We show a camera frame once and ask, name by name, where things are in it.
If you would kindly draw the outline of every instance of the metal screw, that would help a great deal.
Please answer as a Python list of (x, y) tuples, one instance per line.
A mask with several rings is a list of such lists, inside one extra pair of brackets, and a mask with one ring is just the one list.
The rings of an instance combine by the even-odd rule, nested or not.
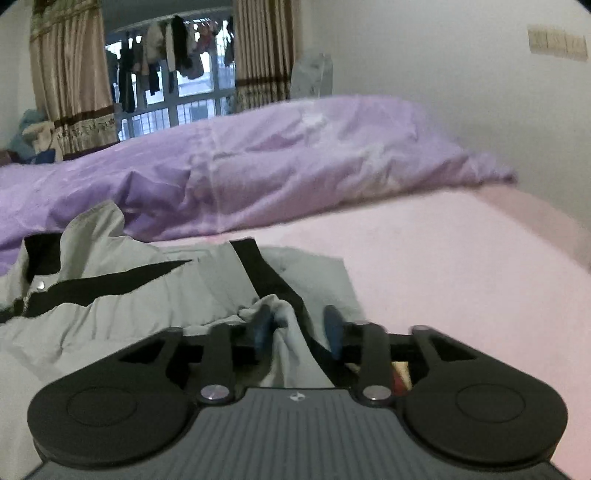
[(363, 389), (363, 395), (370, 400), (386, 400), (392, 391), (383, 385), (370, 385)]
[(208, 400), (222, 400), (229, 394), (230, 390), (223, 385), (207, 385), (201, 389), (201, 396)]

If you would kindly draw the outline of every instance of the bed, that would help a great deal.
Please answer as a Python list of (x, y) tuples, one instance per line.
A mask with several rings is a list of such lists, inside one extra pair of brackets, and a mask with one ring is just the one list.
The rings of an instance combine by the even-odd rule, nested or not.
[(283, 103), (0, 175), (0, 266), (105, 199), (154, 245), (252, 236), (341, 257), (368, 320), (430, 325), (552, 385), (570, 418), (553, 461), (589, 478), (590, 237), (514, 180), (402, 100)]

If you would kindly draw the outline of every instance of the blue cloth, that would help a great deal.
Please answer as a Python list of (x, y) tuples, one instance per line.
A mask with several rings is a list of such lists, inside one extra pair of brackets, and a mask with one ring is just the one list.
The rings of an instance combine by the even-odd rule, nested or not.
[(21, 160), (20, 164), (22, 165), (41, 165), (44, 163), (54, 163), (56, 160), (56, 151), (54, 148), (49, 148), (42, 152), (39, 152), (37, 155), (33, 155), (31, 158), (26, 160)]
[(29, 158), (34, 157), (35, 150), (33, 149), (33, 146), (26, 142), (26, 140), (22, 137), (22, 133), (31, 125), (44, 122), (45, 120), (47, 120), (47, 117), (43, 112), (39, 112), (37, 110), (27, 110), (23, 114), (21, 121), (18, 124), (18, 133), (12, 137), (7, 149), (16, 152), (22, 160), (28, 160)]

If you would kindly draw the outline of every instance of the ribbed gray panel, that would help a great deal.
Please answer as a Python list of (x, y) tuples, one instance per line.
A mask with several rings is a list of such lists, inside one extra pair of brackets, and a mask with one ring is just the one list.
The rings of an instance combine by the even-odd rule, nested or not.
[(251, 389), (238, 403), (206, 408), (157, 458), (86, 472), (48, 463), (31, 480), (565, 480), (549, 463), (519, 472), (475, 472), (431, 457), (396, 415), (342, 390)]

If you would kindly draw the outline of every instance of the logo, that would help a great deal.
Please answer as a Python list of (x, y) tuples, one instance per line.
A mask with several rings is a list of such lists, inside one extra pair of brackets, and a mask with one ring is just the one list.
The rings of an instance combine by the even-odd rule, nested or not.
[(306, 398), (306, 396), (303, 393), (300, 392), (296, 392), (290, 395), (290, 400), (293, 401), (302, 401)]

